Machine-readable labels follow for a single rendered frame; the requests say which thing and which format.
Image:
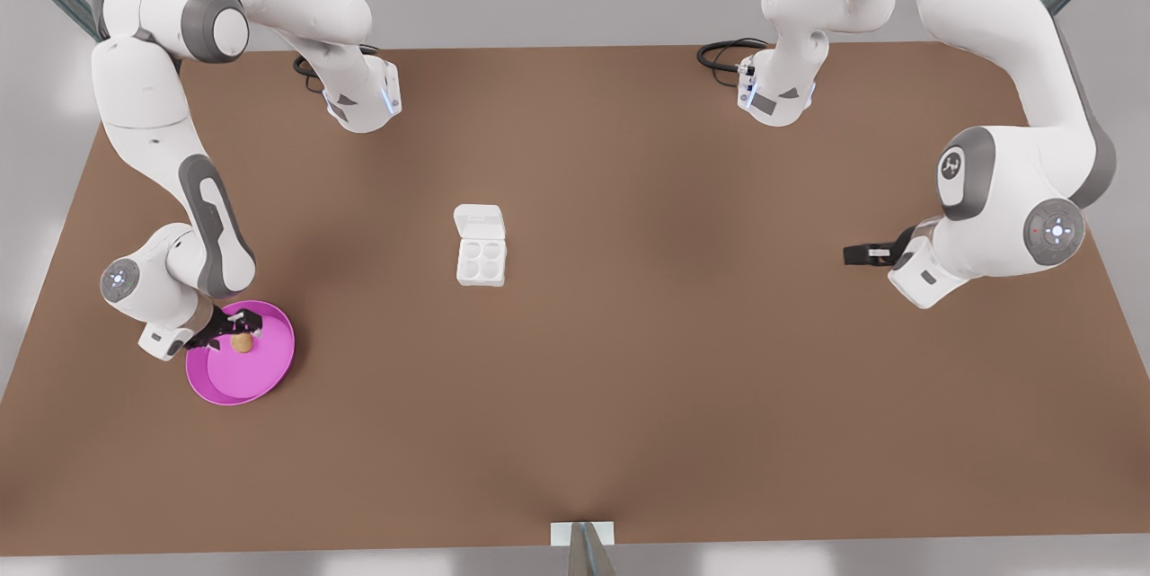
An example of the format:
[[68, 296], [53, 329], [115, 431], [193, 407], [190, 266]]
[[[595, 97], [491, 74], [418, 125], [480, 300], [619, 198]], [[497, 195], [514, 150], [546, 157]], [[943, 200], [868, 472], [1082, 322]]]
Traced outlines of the white egg box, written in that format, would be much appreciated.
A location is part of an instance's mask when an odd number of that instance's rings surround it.
[[501, 287], [506, 261], [504, 239], [463, 239], [457, 256], [457, 282], [461, 286]]

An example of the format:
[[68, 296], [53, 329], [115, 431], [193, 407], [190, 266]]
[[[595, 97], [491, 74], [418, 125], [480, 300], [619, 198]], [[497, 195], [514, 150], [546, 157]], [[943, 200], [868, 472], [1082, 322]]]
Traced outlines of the pink round plate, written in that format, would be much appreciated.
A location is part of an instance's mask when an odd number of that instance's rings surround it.
[[185, 359], [190, 387], [209, 404], [250, 404], [271, 391], [288, 374], [296, 354], [296, 335], [279, 307], [258, 300], [223, 306], [233, 315], [247, 309], [261, 315], [261, 335], [251, 350], [233, 350], [229, 337], [218, 337], [218, 348], [187, 350]]

